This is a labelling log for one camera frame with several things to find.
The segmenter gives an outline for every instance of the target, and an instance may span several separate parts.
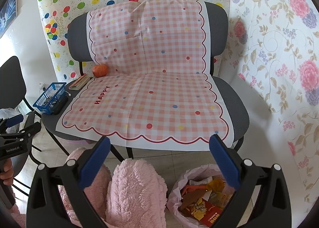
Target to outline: wall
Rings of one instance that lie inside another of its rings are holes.
[[[0,66],[14,55],[20,60],[26,98],[33,104],[39,97],[40,82],[56,82],[37,0],[18,0],[18,16],[0,39]]]

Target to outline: blue plastic basket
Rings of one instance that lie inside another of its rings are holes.
[[[53,82],[37,99],[37,101],[33,104],[34,107],[38,108],[42,113],[51,115],[52,108],[60,100],[61,96],[65,95],[65,86],[66,82]],[[57,90],[57,92],[50,98],[49,101],[47,99],[51,96],[50,94]]]

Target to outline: floor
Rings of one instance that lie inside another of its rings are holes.
[[[92,148],[94,146],[93,144],[79,145],[69,143],[64,139],[58,139],[68,150],[68,152],[72,152],[78,147]],[[65,163],[67,156],[54,143],[45,128],[42,128],[41,132],[35,135],[32,144],[42,150],[42,152],[38,152],[37,150],[33,149],[32,153],[34,157],[39,161],[47,164],[47,166],[61,166]],[[125,147],[116,146],[116,148],[124,158],[128,157]],[[198,167],[202,164],[215,163],[210,152],[161,151],[134,148],[133,154],[135,159],[143,158],[154,166],[157,173],[164,178],[169,192],[175,184],[176,179],[178,179],[180,175],[186,170]],[[115,167],[119,163],[119,160],[116,159],[112,153],[109,153],[104,162],[104,164],[110,169],[111,173],[113,173]],[[28,186],[31,186],[36,167],[37,165],[29,157],[22,171],[20,172],[20,174],[17,175],[17,180],[25,183]],[[15,185],[22,188],[25,192],[29,192],[27,188],[24,188],[17,182],[15,182]],[[13,190],[16,195],[16,202],[20,209],[20,212],[26,213],[28,197],[17,191],[16,189]],[[252,201],[250,201],[239,225],[247,222],[252,208],[253,204]],[[177,220],[175,220],[168,209],[165,210],[165,217],[167,228],[186,228],[185,226],[183,227],[183,225],[179,224]]]

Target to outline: trash bag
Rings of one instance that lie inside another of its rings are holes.
[[[3,118],[3,119],[6,119],[6,118],[11,118],[11,117],[14,117],[16,115],[20,115],[20,113],[13,109],[13,108],[3,108],[3,109],[0,109],[0,119]],[[16,124],[15,126],[12,126],[10,128],[7,129],[7,133],[15,133],[15,132],[18,132],[19,131],[19,126],[20,124]]]
[[[166,204],[167,208],[174,215],[177,221],[189,228],[207,228],[206,225],[201,224],[198,220],[192,217],[186,217],[178,210],[182,204],[181,189],[188,184],[189,180],[199,181],[216,175],[221,175],[221,170],[219,167],[216,164],[207,164],[192,170],[187,170],[180,176],[180,178],[176,181],[171,193],[169,194]],[[233,194],[234,189],[225,184],[223,192],[226,194]]]

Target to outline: pink checkered tablecloth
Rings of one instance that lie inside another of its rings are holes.
[[[107,135],[138,148],[169,142],[170,149],[181,150],[201,141],[206,148],[194,150],[205,150],[214,133],[232,144],[232,123],[209,74],[204,4],[149,0],[107,6],[88,14],[87,39],[92,59],[109,73],[83,88],[58,131],[91,140]]]

